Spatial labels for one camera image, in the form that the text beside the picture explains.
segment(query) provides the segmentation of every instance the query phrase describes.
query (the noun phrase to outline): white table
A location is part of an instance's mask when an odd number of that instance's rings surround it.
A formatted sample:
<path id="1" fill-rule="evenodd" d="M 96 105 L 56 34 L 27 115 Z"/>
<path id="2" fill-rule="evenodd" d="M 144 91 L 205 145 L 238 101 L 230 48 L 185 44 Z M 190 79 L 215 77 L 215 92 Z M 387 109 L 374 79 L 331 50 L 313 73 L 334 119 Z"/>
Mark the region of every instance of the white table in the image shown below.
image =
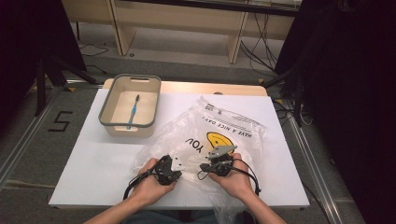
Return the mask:
<path id="1" fill-rule="evenodd" d="M 161 129 L 167 122 L 190 108 L 201 95 L 217 107 L 255 119 L 268 128 L 264 143 L 265 150 L 262 153 L 262 171 L 255 171 L 262 189 L 260 197 L 268 205 L 276 207 L 309 205 L 274 106 L 269 97 L 263 96 L 266 95 L 264 89 L 262 89 L 262 96 L 180 93 L 176 89 L 174 93 L 171 93 L 167 92 L 169 90 L 172 88 L 169 89 L 163 85 L 158 104 L 156 130 Z M 189 90 L 192 92 L 212 91 L 212 89 L 208 91 L 200 88 L 189 88 Z M 50 206 L 76 208 L 114 205 L 122 200 L 128 182 L 135 176 L 132 172 L 134 157 L 151 138 L 108 135 L 98 119 L 107 92 L 108 90 L 97 92 L 91 111 L 49 201 Z M 189 186 L 181 178 L 175 190 L 148 209 L 212 208 L 207 195 Z"/>

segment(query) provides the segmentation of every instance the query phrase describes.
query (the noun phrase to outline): storage bin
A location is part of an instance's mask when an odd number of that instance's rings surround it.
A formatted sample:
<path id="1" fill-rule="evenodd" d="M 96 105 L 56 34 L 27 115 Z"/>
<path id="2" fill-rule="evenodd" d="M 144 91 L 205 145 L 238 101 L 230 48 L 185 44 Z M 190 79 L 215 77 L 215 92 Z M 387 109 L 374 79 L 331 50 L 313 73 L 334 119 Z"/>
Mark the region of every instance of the storage bin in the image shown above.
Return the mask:
<path id="1" fill-rule="evenodd" d="M 128 74 L 116 76 L 99 114 L 101 124 L 114 136 L 152 136 L 160 90 L 159 77 Z M 139 99 L 130 122 L 137 95 Z"/>

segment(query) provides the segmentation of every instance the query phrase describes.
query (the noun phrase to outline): person's left arm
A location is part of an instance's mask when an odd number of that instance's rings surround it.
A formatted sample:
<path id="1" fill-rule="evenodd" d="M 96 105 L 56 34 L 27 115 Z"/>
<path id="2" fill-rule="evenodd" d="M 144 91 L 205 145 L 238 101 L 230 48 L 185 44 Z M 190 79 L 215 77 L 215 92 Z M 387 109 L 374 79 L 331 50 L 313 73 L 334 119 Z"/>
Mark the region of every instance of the person's left arm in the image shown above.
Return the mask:
<path id="1" fill-rule="evenodd" d="M 157 159 L 150 159 L 146 165 L 139 171 L 142 174 L 151 168 Z M 131 193 L 127 199 L 107 209 L 105 212 L 91 218 L 86 224 L 99 223 L 121 223 L 129 215 L 139 211 L 140 209 L 156 203 L 163 195 L 175 188 L 176 182 L 169 186 L 160 185 L 157 179 L 150 175 L 143 179 Z"/>

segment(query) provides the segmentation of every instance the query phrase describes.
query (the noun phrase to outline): person's right arm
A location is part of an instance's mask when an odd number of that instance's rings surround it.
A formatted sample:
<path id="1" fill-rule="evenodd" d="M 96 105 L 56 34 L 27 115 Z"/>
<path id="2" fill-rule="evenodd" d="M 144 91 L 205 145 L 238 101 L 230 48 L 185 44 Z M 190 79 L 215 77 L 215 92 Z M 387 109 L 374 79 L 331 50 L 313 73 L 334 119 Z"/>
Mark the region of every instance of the person's right arm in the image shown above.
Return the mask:
<path id="1" fill-rule="evenodd" d="M 248 172 L 248 167 L 243 162 L 238 161 L 238 159 L 242 160 L 241 155 L 234 153 L 232 156 L 236 159 L 233 161 L 233 167 Z M 209 177 L 220 184 L 231 196 L 244 203 L 259 223 L 286 223 L 255 194 L 247 175 L 231 170 L 227 176 L 218 176 L 210 173 Z"/>

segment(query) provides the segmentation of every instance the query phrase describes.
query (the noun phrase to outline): person's left hand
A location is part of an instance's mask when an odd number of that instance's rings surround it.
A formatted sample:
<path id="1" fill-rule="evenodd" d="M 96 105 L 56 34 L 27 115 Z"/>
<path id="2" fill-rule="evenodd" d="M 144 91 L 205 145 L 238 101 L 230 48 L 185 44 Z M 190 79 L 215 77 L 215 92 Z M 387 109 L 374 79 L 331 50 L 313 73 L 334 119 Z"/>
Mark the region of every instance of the person's left hand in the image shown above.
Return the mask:
<path id="1" fill-rule="evenodd" d="M 140 169 L 139 174 L 145 173 L 157 161 L 158 159 L 151 158 L 145 164 L 145 166 Z M 175 185 L 176 182 L 173 182 L 169 186 L 163 186 L 158 183 L 157 179 L 153 175 L 149 175 L 148 177 L 144 178 L 136 187 L 134 187 L 134 191 L 127 200 L 139 200 L 143 207 L 154 204 L 160 200 L 163 195 L 169 191 L 172 191 L 175 188 Z"/>

